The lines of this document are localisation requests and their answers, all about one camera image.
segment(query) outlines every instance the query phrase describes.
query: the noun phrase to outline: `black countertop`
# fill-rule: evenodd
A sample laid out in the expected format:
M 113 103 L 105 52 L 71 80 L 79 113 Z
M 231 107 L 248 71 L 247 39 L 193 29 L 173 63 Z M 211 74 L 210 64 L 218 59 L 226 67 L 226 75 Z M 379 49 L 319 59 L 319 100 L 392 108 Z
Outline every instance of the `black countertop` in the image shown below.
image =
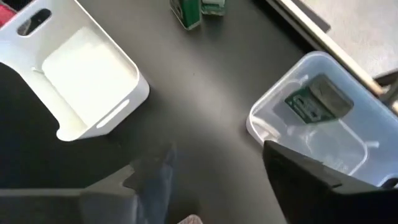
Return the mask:
M 272 9 L 264 13 L 250 0 L 227 0 L 224 17 L 206 17 L 190 32 L 168 0 L 80 2 L 137 63 L 149 98 L 108 136 L 61 142 L 45 106 L 0 67 L 0 187 L 86 187 L 148 147 L 174 141 L 170 222 L 197 213 L 205 224 L 284 223 L 245 120 L 310 48 L 289 37 L 297 34 Z

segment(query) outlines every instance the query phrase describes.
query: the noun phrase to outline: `pink object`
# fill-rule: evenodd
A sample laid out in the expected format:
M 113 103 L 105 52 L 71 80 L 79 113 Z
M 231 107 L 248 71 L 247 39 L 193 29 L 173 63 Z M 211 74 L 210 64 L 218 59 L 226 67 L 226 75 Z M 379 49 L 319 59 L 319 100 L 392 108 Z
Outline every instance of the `pink object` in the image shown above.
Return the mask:
M 6 24 L 16 14 L 17 13 L 14 12 L 11 8 L 0 3 L 0 27 Z

